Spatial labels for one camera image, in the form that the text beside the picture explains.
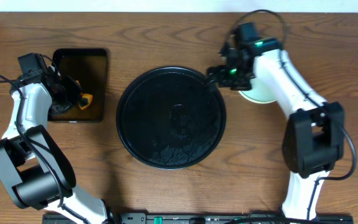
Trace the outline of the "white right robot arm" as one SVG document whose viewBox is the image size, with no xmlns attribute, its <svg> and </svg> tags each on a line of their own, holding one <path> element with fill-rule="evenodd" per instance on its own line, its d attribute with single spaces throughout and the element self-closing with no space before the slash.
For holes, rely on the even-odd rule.
<svg viewBox="0 0 358 224">
<path fill-rule="evenodd" d="M 316 219 L 322 184 L 344 154 L 343 107 L 313 90 L 275 38 L 225 41 L 219 54 L 224 65 L 208 69 L 211 82 L 253 103 L 276 102 L 281 108 L 287 120 L 282 154 L 290 170 L 282 212 L 287 218 Z"/>
</svg>

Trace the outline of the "orange green scrub sponge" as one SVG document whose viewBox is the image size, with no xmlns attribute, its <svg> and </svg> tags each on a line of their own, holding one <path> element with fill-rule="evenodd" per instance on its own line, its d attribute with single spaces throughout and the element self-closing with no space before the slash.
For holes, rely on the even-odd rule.
<svg viewBox="0 0 358 224">
<path fill-rule="evenodd" d="M 83 89 L 78 80 L 75 81 L 75 103 L 78 105 L 80 110 L 87 109 L 93 102 L 93 95 L 89 93 L 83 93 Z"/>
</svg>

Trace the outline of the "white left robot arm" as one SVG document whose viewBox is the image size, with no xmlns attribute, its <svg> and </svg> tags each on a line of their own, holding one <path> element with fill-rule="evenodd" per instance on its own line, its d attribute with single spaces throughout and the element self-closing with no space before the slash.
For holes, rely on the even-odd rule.
<svg viewBox="0 0 358 224">
<path fill-rule="evenodd" d="M 75 223 L 113 223 L 103 200 L 77 186 L 46 130 L 56 76 L 25 73 L 11 83 L 11 121 L 0 140 L 0 180 L 19 208 L 57 212 Z"/>
</svg>

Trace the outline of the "mint green plate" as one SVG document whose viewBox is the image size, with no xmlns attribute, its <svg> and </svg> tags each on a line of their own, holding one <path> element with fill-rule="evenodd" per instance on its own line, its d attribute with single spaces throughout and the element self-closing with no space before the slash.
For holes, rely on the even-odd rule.
<svg viewBox="0 0 358 224">
<path fill-rule="evenodd" d="M 274 94 L 268 86 L 258 78 L 251 79 L 250 84 L 252 86 L 251 90 L 239 91 L 240 95 L 245 99 L 258 104 L 269 104 L 276 101 Z"/>
</svg>

